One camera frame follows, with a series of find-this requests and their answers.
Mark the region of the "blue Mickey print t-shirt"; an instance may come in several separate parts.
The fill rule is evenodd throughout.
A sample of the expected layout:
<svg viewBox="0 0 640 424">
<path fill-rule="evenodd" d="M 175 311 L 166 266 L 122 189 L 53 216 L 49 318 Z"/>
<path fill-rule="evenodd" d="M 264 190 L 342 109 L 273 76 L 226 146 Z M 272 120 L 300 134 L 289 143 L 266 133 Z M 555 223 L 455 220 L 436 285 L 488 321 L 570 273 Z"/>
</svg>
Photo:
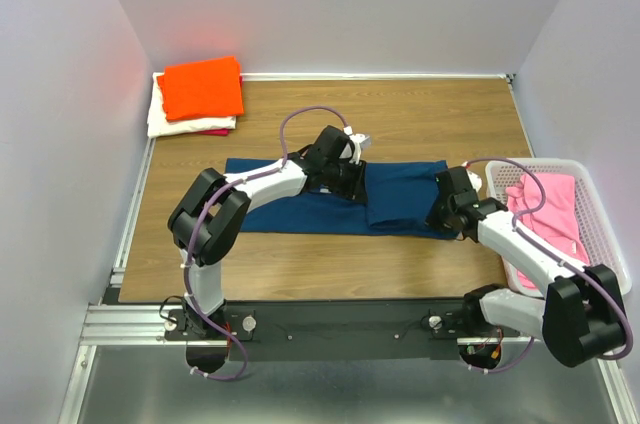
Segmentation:
<svg viewBox="0 0 640 424">
<path fill-rule="evenodd" d="M 337 197 L 326 189 L 303 192 L 250 211 L 242 230 L 453 240 L 455 233 L 437 232 L 425 225 L 438 196 L 435 175 L 446 169 L 444 161 L 366 164 L 366 204 Z"/>
</svg>

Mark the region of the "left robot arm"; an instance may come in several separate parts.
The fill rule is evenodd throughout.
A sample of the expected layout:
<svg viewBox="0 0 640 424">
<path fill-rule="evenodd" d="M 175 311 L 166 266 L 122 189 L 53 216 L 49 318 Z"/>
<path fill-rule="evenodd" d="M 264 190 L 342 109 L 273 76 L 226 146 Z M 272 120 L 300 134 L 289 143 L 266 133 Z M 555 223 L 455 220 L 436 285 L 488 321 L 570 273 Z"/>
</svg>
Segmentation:
<svg viewBox="0 0 640 424">
<path fill-rule="evenodd" d="M 235 244 L 247 214 L 271 202 L 321 191 L 364 204 L 366 134 L 327 126 L 316 141 L 266 166 L 235 174 L 202 171 L 168 220 L 184 270 L 184 313 L 201 339 L 228 331 L 218 311 L 225 299 L 221 261 Z"/>
</svg>

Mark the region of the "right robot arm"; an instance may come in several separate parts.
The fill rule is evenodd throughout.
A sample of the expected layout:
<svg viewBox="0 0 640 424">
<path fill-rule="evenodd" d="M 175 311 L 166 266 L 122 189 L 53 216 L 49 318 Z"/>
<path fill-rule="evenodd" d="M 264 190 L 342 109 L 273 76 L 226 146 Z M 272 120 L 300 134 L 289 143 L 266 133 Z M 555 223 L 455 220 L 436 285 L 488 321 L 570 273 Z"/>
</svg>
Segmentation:
<svg viewBox="0 0 640 424">
<path fill-rule="evenodd" d="M 463 163 L 438 172 L 435 182 L 426 225 L 499 254 L 509 284 L 470 291 L 447 315 L 431 313 L 433 332 L 511 329 L 543 342 L 570 368 L 631 352 L 623 302 L 631 280 L 584 166 L 493 158 L 484 179 Z"/>
</svg>

